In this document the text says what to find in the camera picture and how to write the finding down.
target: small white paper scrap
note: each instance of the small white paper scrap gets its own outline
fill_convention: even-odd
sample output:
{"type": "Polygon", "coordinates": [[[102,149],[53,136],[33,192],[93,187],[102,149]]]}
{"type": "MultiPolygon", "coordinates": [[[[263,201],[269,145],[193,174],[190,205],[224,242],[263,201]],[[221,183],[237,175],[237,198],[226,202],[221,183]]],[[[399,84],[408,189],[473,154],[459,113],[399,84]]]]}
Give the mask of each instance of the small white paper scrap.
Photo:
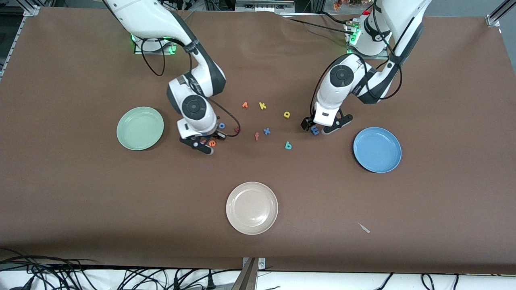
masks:
{"type": "Polygon", "coordinates": [[[357,222],[361,227],[362,227],[362,230],[364,230],[366,233],[370,233],[371,231],[368,230],[366,227],[364,227],[363,225],[361,225],[359,222],[357,222]]]}

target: white plate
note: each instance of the white plate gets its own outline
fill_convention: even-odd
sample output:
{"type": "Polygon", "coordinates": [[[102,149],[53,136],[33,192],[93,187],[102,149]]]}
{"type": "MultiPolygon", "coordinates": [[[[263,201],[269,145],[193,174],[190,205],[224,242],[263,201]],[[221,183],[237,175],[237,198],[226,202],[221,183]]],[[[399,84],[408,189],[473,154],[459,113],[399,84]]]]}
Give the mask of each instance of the white plate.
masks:
{"type": "Polygon", "coordinates": [[[156,144],[163,134],[163,117],[153,108],[137,107],[118,122],[117,138],[131,150],[144,150],[156,144]]]}
{"type": "Polygon", "coordinates": [[[229,194],[226,215],[237,231],[258,235],[270,229],[276,221],[278,200],[265,184],[242,183],[229,194]]]}

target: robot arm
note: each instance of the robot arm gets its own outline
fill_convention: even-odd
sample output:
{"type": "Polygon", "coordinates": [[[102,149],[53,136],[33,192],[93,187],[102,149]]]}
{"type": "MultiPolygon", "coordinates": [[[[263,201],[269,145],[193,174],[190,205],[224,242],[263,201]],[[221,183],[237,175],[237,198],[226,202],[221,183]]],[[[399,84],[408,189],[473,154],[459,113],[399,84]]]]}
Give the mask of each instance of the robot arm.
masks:
{"type": "Polygon", "coordinates": [[[172,107],[183,116],[178,121],[180,141],[206,154],[213,149],[200,144],[200,136],[225,139],[216,132],[217,116],[206,98],[224,89],[225,75],[210,58],[197,37],[176,13],[165,9],[156,0],[104,0],[122,26],[140,39],[167,38],[181,45],[198,65],[171,80],[167,97],[172,107]]]}
{"type": "Polygon", "coordinates": [[[342,102],[350,93],[364,104],[376,104],[384,99],[394,77],[421,36],[423,14],[430,2],[376,0],[373,13],[359,18],[360,29],[365,34],[358,39],[355,47],[365,55],[375,55],[385,48],[382,36],[388,41],[388,37],[393,35],[397,43],[386,66],[382,71],[377,71],[356,54],[336,59],[317,91],[315,112],[305,118],[301,126],[308,130],[314,123],[321,124],[325,126],[323,134],[330,134],[352,119],[351,115],[342,117],[340,111],[342,102]],[[340,118],[336,117],[337,112],[340,112],[340,118]]]}

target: green plate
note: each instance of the green plate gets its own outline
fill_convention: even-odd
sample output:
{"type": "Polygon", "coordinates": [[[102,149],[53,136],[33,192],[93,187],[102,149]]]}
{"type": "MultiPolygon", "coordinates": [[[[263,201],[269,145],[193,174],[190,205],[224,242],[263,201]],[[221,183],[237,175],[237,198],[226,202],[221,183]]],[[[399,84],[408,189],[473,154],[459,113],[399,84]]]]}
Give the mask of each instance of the green plate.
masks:
{"type": "Polygon", "coordinates": [[[118,122],[120,144],[131,150],[144,150],[156,144],[163,134],[163,117],[149,107],[137,107],[124,114],[118,122]]]}

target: blue plate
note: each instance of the blue plate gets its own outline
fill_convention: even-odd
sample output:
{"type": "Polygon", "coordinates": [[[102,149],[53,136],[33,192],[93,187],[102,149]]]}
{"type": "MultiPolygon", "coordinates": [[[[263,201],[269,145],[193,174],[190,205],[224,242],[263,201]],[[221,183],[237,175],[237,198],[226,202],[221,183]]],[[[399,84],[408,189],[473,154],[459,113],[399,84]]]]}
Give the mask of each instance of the blue plate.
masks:
{"type": "Polygon", "coordinates": [[[389,131],[366,128],[355,137],[353,151],[357,161],[365,169],[375,173],[387,173],[401,161],[401,145],[389,131]]]}

